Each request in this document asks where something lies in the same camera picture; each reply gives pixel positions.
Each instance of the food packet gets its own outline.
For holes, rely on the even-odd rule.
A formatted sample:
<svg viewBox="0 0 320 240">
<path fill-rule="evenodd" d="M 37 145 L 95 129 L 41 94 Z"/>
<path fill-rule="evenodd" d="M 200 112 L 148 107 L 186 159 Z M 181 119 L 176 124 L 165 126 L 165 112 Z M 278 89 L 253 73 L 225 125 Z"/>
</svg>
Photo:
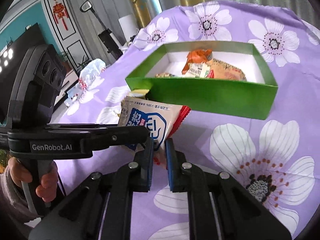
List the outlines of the food packet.
<svg viewBox="0 0 320 240">
<path fill-rule="evenodd" d="M 213 78 L 246 81 L 245 74 L 241 69 L 216 58 L 206 62 L 213 71 Z"/>
<path fill-rule="evenodd" d="M 213 78 L 213 70 L 206 63 L 189 63 L 189 70 L 183 77 Z"/>
<path fill-rule="evenodd" d="M 164 73 L 156 74 L 155 77 L 176 77 L 176 75 L 170 74 L 168 72 L 164 72 Z"/>
<path fill-rule="evenodd" d="M 127 96 L 132 97 L 132 98 L 145 99 L 146 94 L 148 94 L 149 91 L 150 91 L 149 89 L 135 89 L 135 90 L 128 92 Z M 125 101 L 125 98 L 121 101 L 121 108 L 123 107 L 124 101 Z"/>
<path fill-rule="evenodd" d="M 155 141 L 154 164 L 166 168 L 165 140 L 171 136 L 189 114 L 187 106 L 159 103 L 140 98 L 126 97 L 121 110 L 118 126 L 144 125 Z M 126 145 L 134 154 L 143 150 L 144 145 Z"/>
<path fill-rule="evenodd" d="M 189 70 L 189 63 L 204 63 L 209 60 L 212 49 L 196 49 L 189 52 L 187 56 L 187 63 L 185 64 L 182 74 L 184 75 Z"/>
</svg>

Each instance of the human hand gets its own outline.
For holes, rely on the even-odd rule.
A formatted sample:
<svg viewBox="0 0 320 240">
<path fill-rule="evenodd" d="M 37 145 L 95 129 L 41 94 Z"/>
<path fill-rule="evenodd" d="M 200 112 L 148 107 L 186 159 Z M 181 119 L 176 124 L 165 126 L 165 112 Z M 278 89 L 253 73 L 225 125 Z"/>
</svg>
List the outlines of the human hand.
<svg viewBox="0 0 320 240">
<path fill-rule="evenodd" d="M 8 167 L 13 182 L 22 188 L 22 181 L 26 183 L 32 182 L 31 173 L 18 161 L 12 157 L 8 161 Z M 42 198 L 44 202 L 51 202 L 55 199 L 58 186 L 58 167 L 55 162 L 52 163 L 52 169 L 48 174 L 41 178 L 41 184 L 36 188 L 36 194 Z"/>
</svg>

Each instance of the television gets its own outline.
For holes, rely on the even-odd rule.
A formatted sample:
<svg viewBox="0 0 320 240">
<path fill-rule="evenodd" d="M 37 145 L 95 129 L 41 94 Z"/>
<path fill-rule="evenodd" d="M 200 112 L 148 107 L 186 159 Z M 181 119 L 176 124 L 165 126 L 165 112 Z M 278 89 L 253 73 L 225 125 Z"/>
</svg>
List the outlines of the television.
<svg viewBox="0 0 320 240">
<path fill-rule="evenodd" d="M 36 23 L 17 38 L 0 56 L 0 126 L 4 125 L 11 91 L 21 62 L 29 48 L 46 44 Z"/>
</svg>

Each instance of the chinese knot decoration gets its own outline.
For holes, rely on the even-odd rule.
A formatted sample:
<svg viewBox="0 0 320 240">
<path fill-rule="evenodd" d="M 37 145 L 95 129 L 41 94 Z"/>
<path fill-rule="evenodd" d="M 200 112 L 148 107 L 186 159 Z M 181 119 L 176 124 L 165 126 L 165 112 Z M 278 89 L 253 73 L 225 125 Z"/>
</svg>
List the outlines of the chinese knot decoration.
<svg viewBox="0 0 320 240">
<path fill-rule="evenodd" d="M 58 20 L 62 19 L 62 23 L 67 31 L 68 26 L 66 25 L 66 22 L 64 21 L 64 17 L 69 18 L 67 8 L 62 3 L 58 3 L 57 0 L 54 0 L 54 1 L 55 1 L 55 5 L 53 6 L 54 20 L 58 24 L 59 23 Z"/>
</svg>

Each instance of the snack bag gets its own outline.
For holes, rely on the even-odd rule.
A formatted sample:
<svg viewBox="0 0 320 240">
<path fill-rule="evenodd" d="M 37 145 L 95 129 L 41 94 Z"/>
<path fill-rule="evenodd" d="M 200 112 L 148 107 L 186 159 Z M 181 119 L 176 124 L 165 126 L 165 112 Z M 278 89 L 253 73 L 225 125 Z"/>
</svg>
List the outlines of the snack bag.
<svg viewBox="0 0 320 240">
<path fill-rule="evenodd" d="M 173 74 L 170 74 L 170 73 L 167 73 L 167 72 L 164 72 L 164 73 L 160 73 L 160 74 L 156 74 L 155 77 L 176 77 L 175 75 Z"/>
<path fill-rule="evenodd" d="M 146 94 L 148 94 L 149 91 L 150 91 L 149 89 L 135 89 L 135 90 L 128 92 L 127 97 L 145 99 Z M 121 101 L 121 108 L 124 105 L 124 101 L 125 101 L 125 98 Z"/>
<path fill-rule="evenodd" d="M 126 97 L 118 126 L 144 125 L 155 141 L 154 164 L 166 168 L 164 141 L 180 126 L 190 112 L 187 106 L 170 105 L 140 98 Z M 126 145 L 133 153 L 143 150 L 143 145 Z"/>
<path fill-rule="evenodd" d="M 189 52 L 187 56 L 187 63 L 185 64 L 182 74 L 184 75 L 189 70 L 189 63 L 204 63 L 209 60 L 209 57 L 212 53 L 212 49 L 196 49 Z"/>
<path fill-rule="evenodd" d="M 210 67 L 206 63 L 189 63 L 189 70 L 183 77 L 212 77 L 210 71 Z"/>
<path fill-rule="evenodd" d="M 206 62 L 213 71 L 213 78 L 246 81 L 245 75 L 241 69 L 230 65 L 224 61 L 213 58 Z"/>
<path fill-rule="evenodd" d="M 110 65 L 106 66 L 106 63 L 99 58 L 89 62 L 88 65 L 80 72 L 78 84 L 81 89 L 87 89 L 97 76 L 99 76 L 109 66 Z"/>
</svg>

